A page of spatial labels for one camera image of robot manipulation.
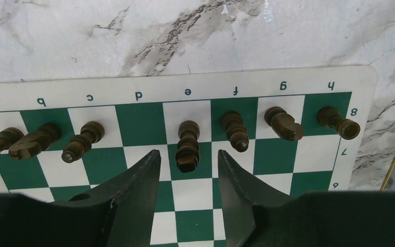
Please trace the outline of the dark brown chess piece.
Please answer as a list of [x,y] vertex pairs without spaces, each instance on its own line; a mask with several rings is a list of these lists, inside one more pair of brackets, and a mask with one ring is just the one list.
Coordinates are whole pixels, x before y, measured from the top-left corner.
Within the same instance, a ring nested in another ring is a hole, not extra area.
[[73,136],[63,149],[61,158],[66,163],[81,159],[91,151],[92,144],[99,142],[105,135],[103,125],[96,121],[89,121],[81,127],[80,134]]

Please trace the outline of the dark brown king piece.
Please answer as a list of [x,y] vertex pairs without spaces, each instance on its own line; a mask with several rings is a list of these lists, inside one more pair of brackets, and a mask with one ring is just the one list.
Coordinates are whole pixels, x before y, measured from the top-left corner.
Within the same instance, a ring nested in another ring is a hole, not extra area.
[[175,161],[178,170],[182,173],[192,172],[199,165],[199,136],[200,128],[196,122],[187,120],[180,124]]

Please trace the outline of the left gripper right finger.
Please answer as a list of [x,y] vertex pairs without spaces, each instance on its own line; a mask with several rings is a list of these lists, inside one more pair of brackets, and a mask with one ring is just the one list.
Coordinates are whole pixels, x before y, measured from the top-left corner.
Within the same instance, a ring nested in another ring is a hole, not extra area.
[[395,191],[291,197],[218,151],[227,246],[395,246]]

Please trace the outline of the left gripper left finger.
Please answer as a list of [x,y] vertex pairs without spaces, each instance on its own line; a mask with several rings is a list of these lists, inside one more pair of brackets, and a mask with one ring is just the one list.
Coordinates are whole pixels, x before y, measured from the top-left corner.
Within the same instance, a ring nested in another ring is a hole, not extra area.
[[161,155],[68,201],[0,193],[0,246],[149,246]]

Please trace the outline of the dark brown rook piece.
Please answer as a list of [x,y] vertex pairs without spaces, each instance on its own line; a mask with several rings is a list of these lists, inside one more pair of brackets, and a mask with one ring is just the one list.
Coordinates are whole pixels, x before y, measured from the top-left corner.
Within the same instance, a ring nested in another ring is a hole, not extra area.
[[319,110],[317,121],[321,126],[334,129],[345,140],[355,139],[361,131],[357,122],[343,118],[340,111],[331,106]]

